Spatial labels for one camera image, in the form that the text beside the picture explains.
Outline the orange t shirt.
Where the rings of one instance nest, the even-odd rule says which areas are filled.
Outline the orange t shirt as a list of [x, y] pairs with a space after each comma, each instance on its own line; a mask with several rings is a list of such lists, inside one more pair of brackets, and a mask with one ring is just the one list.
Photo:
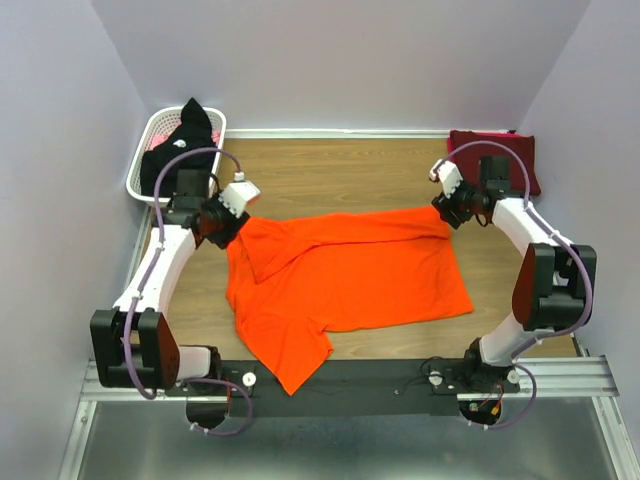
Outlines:
[[239, 338], [294, 395], [334, 351], [331, 332], [469, 314], [449, 226], [432, 207], [252, 218], [227, 249]]

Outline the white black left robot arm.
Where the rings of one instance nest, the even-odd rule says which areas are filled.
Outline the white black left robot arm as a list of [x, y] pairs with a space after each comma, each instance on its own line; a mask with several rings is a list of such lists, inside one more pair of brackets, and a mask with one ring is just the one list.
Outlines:
[[218, 350], [178, 345], [166, 313], [193, 253], [205, 241], [227, 248], [249, 219], [248, 205], [259, 195], [241, 170], [216, 193], [209, 192], [202, 173], [180, 172], [177, 192], [156, 208], [150, 243], [129, 285], [111, 309], [98, 310], [91, 318], [102, 386], [134, 388], [146, 399], [184, 381], [201, 395], [220, 387]]

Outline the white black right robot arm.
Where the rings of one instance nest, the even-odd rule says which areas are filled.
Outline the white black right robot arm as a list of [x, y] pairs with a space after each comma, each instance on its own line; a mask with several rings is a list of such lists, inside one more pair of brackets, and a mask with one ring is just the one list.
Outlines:
[[470, 219], [501, 230], [522, 256], [511, 311], [491, 333], [474, 340], [460, 359], [429, 364], [434, 387], [481, 392], [517, 383], [516, 360], [543, 340], [569, 335], [586, 324], [593, 309], [596, 251], [553, 228], [535, 210], [527, 190], [512, 188], [510, 161], [483, 157], [470, 183], [448, 158], [429, 172], [442, 187], [432, 201], [442, 220], [458, 228]]

